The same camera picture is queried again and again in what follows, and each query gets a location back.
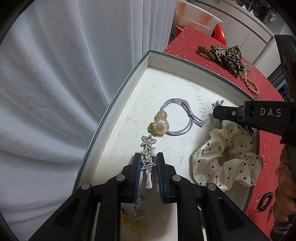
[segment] red speckled tabletop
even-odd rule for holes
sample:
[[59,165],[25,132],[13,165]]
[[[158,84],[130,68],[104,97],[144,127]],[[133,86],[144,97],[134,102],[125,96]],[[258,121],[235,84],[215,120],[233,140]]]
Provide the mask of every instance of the red speckled tabletop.
[[[205,67],[230,80],[235,85],[237,85],[252,96],[252,93],[247,89],[247,87],[239,78],[235,78],[231,73],[220,67],[218,64],[206,59],[205,55],[197,54],[195,50],[199,45],[202,45],[207,49],[210,49],[211,45],[220,46],[225,49],[227,48],[216,39],[207,36],[204,33],[191,28],[185,28],[184,31],[173,42],[170,43],[170,45],[164,50],[164,52]],[[259,88],[259,100],[283,101],[283,98],[280,96],[280,94],[258,69],[253,67],[248,77],[250,78],[250,80],[254,81]],[[257,183],[255,184],[253,195],[246,212],[248,217],[251,218],[253,222],[268,237],[274,222],[273,216],[268,223],[266,222],[269,208],[271,206],[266,211],[259,213],[257,212],[256,207],[260,198],[265,193],[274,193],[277,187],[277,177],[275,175],[275,169],[278,166],[280,153],[283,148],[283,145],[281,145],[279,142],[279,136],[260,131],[260,156],[263,158],[264,169],[262,170]]]

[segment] translucent plastic container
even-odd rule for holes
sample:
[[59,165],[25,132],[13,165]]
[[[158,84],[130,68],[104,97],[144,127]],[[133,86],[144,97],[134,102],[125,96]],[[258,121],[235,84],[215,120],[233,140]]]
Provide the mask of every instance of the translucent plastic container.
[[176,12],[192,22],[199,23],[210,29],[214,29],[217,23],[223,23],[213,14],[183,0],[177,0]]
[[176,24],[178,24],[183,29],[185,27],[190,27],[205,34],[209,34],[212,31],[211,28],[207,26],[203,26],[202,24],[196,23],[186,17],[183,17],[178,12],[176,12]]

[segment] red chair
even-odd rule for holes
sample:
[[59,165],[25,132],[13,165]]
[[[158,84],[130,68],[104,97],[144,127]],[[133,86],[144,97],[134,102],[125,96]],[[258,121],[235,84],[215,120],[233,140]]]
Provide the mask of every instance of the red chair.
[[216,24],[211,37],[226,45],[226,37],[220,24]]

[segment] cabinet door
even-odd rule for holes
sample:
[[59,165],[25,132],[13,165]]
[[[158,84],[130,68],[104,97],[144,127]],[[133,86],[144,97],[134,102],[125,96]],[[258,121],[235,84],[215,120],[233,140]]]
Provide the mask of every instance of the cabinet door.
[[209,7],[207,5],[204,5],[204,4],[200,3],[200,2],[194,2],[194,5],[197,6],[197,7],[200,7],[203,10],[206,10],[207,12],[211,9],[211,7]]
[[227,46],[233,47],[238,45],[239,48],[241,48],[250,32],[251,30],[249,30],[247,27],[235,19],[231,19],[230,24],[225,32]]
[[253,63],[265,46],[266,43],[251,31],[240,50],[242,56],[250,63]]
[[220,23],[220,25],[225,33],[232,18],[230,16],[228,16],[227,14],[220,12],[219,10],[217,10],[215,8],[211,8],[209,13],[213,14],[215,17],[217,17],[223,21],[223,23]]

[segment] purple hair tie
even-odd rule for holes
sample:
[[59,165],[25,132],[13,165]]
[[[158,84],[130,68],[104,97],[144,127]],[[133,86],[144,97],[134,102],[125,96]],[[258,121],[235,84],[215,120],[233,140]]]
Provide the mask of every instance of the purple hair tie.
[[189,123],[184,129],[179,130],[179,131],[168,131],[167,134],[169,134],[171,136],[180,136],[180,135],[186,134],[192,128],[193,123],[197,124],[199,127],[203,126],[204,122],[201,119],[199,119],[196,115],[194,115],[193,112],[191,112],[191,108],[190,108],[189,103],[187,102],[187,100],[183,100],[183,99],[180,99],[180,98],[169,99],[165,103],[163,103],[160,110],[163,110],[167,105],[169,105],[170,103],[172,103],[174,101],[181,102],[181,105],[186,110],[186,112],[187,112],[187,114],[189,116]]

